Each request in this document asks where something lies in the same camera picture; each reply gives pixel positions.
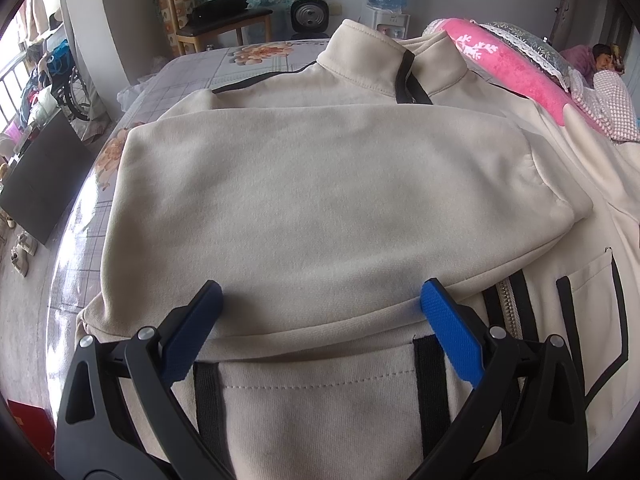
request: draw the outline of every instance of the power outlet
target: power outlet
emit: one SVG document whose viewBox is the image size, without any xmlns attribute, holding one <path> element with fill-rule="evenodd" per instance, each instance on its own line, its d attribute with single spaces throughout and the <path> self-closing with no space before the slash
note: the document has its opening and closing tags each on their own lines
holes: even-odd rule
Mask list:
<svg viewBox="0 0 640 480">
<path fill-rule="evenodd" d="M 342 4 L 332 3 L 329 4 L 329 16 L 341 16 Z"/>
</svg>

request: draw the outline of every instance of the blue gripper pad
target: blue gripper pad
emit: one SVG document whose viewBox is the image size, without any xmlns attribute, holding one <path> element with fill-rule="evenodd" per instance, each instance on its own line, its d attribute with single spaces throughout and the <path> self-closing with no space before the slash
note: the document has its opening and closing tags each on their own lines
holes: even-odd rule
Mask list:
<svg viewBox="0 0 640 480">
<path fill-rule="evenodd" d="M 420 309 L 458 376 L 476 388 L 484 373 L 482 348 L 454 306 L 455 302 L 437 279 L 424 282 Z"/>
<path fill-rule="evenodd" d="M 166 387 L 187 376 L 222 312 L 222 304 L 222 288 L 209 280 L 188 306 L 180 307 L 187 314 L 162 348 L 160 377 Z"/>
</svg>

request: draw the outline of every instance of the metal screw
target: metal screw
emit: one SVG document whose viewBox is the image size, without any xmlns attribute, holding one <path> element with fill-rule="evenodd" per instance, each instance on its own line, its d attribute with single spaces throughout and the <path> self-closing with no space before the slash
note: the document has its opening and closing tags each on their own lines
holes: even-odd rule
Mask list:
<svg viewBox="0 0 640 480">
<path fill-rule="evenodd" d="M 493 337 L 494 339 L 504 339 L 505 337 L 507 337 L 507 332 L 505 329 L 503 329 L 501 326 L 492 326 L 489 329 L 489 334 L 491 335 L 491 337 Z"/>
<path fill-rule="evenodd" d="M 155 333 L 155 328 L 153 328 L 152 326 L 145 326 L 138 331 L 138 339 L 142 339 L 142 341 L 144 341 L 145 339 L 151 339 Z"/>
<path fill-rule="evenodd" d="M 558 334 L 553 334 L 549 338 L 549 342 L 556 348 L 562 348 L 564 346 L 564 339 L 562 339 Z"/>
<path fill-rule="evenodd" d="M 92 344 L 94 344 L 94 336 L 92 336 L 92 335 L 86 335 L 80 340 L 80 346 L 82 348 L 87 348 L 88 346 L 91 346 Z"/>
</svg>

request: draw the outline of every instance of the pink item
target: pink item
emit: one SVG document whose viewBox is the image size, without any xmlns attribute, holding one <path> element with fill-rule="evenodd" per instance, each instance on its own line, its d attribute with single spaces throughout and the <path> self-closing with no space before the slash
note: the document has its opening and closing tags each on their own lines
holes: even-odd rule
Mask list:
<svg viewBox="0 0 640 480">
<path fill-rule="evenodd" d="M 564 126 L 562 109 L 566 104 L 571 104 L 584 116 L 589 126 L 604 134 L 584 111 L 575 106 L 569 94 L 500 38 L 475 23 L 459 18 L 440 20 L 433 25 L 428 28 L 429 32 L 446 30 L 464 56 L 473 59 L 507 88 L 539 102 L 560 126 Z"/>
<path fill-rule="evenodd" d="M 593 75 L 596 73 L 596 60 L 589 45 L 578 45 L 563 50 L 560 56 L 582 74 L 589 86 L 593 87 Z"/>
<path fill-rule="evenodd" d="M 22 132 L 18 129 L 18 126 L 15 125 L 15 122 L 11 121 L 7 126 L 4 134 L 9 137 L 16 144 L 20 141 L 22 137 Z"/>
</svg>

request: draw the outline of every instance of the pink blanket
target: pink blanket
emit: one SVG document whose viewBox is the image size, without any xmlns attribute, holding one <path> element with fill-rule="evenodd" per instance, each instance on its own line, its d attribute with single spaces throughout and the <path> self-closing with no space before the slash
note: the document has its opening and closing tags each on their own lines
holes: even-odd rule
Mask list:
<svg viewBox="0 0 640 480">
<path fill-rule="evenodd" d="M 459 18 L 440 20 L 430 27 L 430 32 L 446 30 L 456 43 L 458 50 L 474 60 L 489 74 L 504 85 L 522 95 L 539 102 L 551 114 L 556 123 L 564 126 L 562 109 L 566 104 L 575 107 L 596 131 L 602 129 L 571 98 L 536 65 L 519 52 L 513 50 L 500 38 L 479 27 L 475 23 Z"/>
</svg>

